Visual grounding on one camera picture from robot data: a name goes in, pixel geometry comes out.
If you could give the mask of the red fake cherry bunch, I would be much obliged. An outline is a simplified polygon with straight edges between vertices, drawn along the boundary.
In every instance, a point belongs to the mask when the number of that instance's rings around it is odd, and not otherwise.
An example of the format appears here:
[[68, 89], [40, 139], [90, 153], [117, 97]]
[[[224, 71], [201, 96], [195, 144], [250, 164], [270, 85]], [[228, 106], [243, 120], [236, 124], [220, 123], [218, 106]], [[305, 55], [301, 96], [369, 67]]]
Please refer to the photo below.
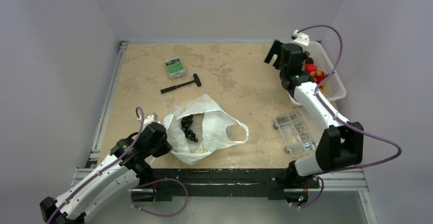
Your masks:
[[319, 85], [322, 81], [325, 80], [325, 78], [327, 78], [329, 76], [329, 74], [325, 73], [324, 71], [321, 70], [317, 70], [317, 71], [312, 71], [309, 73], [310, 76], [313, 77], [314, 82]]

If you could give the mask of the dark fake grape bunch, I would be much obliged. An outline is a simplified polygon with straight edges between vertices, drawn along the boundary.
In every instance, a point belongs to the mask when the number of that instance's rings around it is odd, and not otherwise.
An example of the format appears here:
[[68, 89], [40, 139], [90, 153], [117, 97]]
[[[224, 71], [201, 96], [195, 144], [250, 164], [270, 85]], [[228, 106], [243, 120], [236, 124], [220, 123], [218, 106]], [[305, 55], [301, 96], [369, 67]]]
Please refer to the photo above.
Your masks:
[[196, 137], [196, 134], [192, 130], [193, 125], [193, 115], [188, 115], [186, 117], [181, 118], [181, 130], [183, 131], [185, 138], [192, 141], [192, 142], [198, 142], [198, 138]]

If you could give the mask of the white plastic shopping bag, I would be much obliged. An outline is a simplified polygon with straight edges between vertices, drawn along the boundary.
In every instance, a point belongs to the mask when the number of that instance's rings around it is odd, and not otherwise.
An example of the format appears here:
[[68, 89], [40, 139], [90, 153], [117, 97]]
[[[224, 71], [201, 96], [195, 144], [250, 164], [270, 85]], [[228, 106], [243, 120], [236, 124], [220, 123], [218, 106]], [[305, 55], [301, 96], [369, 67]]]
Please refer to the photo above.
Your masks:
[[[187, 143], [185, 133], [181, 129], [181, 119], [189, 115], [203, 116], [199, 125], [193, 128], [198, 131], [199, 145], [192, 151]], [[193, 165], [213, 152], [235, 145], [241, 145], [249, 139], [249, 128], [230, 114], [208, 94], [204, 94], [186, 103], [183, 109], [175, 106], [162, 120], [166, 128], [168, 143], [172, 146], [171, 153], [180, 161]], [[243, 140], [230, 140], [228, 131], [233, 126], [245, 130]]]

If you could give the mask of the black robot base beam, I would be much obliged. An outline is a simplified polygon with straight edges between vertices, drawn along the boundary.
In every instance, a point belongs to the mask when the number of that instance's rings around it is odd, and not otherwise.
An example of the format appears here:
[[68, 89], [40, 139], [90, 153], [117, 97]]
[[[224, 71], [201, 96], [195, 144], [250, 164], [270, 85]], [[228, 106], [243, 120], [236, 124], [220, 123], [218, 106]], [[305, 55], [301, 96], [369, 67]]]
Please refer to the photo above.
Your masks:
[[303, 204], [318, 190], [314, 176], [296, 177], [288, 168], [154, 168], [154, 179], [130, 190], [135, 202], [174, 197], [264, 197]]

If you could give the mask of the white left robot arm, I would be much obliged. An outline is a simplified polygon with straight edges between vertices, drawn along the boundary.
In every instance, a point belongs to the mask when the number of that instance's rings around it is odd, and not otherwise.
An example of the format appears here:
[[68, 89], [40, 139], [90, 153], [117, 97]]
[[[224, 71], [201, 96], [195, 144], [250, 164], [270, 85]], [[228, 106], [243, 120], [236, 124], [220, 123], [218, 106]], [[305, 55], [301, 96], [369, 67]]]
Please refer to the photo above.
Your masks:
[[148, 187], [154, 177], [145, 159], [163, 156], [171, 149], [166, 128], [157, 122], [147, 124], [141, 132], [119, 140], [102, 163], [71, 190], [42, 200], [39, 206], [43, 220], [46, 223], [84, 223], [90, 216], [85, 207], [115, 180]]

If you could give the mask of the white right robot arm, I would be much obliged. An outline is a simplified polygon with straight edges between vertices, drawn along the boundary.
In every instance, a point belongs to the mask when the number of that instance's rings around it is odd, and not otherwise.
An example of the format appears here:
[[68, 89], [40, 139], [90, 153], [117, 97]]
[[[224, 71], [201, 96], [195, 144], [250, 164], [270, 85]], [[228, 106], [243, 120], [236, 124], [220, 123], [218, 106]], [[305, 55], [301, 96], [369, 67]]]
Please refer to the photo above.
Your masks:
[[282, 87], [299, 102], [322, 130], [322, 136], [313, 155], [292, 161], [286, 173], [294, 187], [307, 177], [355, 166], [363, 157], [364, 128], [359, 122], [350, 122], [322, 94], [314, 78], [303, 71], [308, 54], [299, 44], [274, 40], [264, 62], [276, 57], [274, 67], [279, 70]]

